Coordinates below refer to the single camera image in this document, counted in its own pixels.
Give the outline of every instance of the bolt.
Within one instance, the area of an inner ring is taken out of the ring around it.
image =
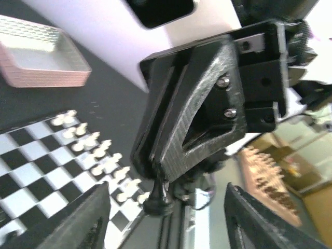
[[[189,200],[189,195],[183,195],[183,196],[181,196],[181,200],[188,201]]]
[[[229,86],[229,78],[226,76],[220,77],[217,82],[216,85],[220,88],[226,88]]]
[[[227,109],[224,112],[224,115],[226,118],[234,118],[237,115],[237,110],[236,109]]]

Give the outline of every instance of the chessboard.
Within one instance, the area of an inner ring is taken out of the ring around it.
[[[254,147],[239,152],[246,191],[293,226],[301,226],[296,205],[282,181],[281,168]]]
[[[108,182],[105,249],[121,246],[143,218],[148,197],[111,140],[98,141],[69,110],[0,132],[0,245],[65,208],[95,184]]]

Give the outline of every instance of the black table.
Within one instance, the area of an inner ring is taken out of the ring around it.
[[[53,25],[19,0],[0,1],[0,15]],[[92,68],[84,87],[19,89],[8,86],[0,75],[0,129],[75,109],[93,131],[100,131],[102,140],[112,139],[112,151],[121,152],[121,161],[130,165],[129,155],[147,94],[83,46],[76,45]],[[145,217],[123,248],[155,248],[159,225],[160,219]]]

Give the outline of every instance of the screw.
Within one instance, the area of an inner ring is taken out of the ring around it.
[[[220,88],[226,88],[229,86],[229,78],[226,76],[220,77],[217,82],[216,85]]]
[[[237,115],[237,110],[236,109],[227,109],[224,112],[224,115],[226,118],[234,118]]]
[[[183,200],[183,201],[188,201],[189,200],[189,195],[183,195],[183,196],[181,196],[181,200]]]

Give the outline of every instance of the gray floor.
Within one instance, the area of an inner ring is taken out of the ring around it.
[[[217,183],[217,196],[210,206],[210,249],[229,249],[228,233],[224,213],[224,197],[228,182],[244,188],[244,181],[238,163],[229,159],[225,167],[215,174]],[[318,238],[318,233],[308,216],[303,202],[292,196],[298,206],[299,216],[303,225],[299,228],[308,235]]]

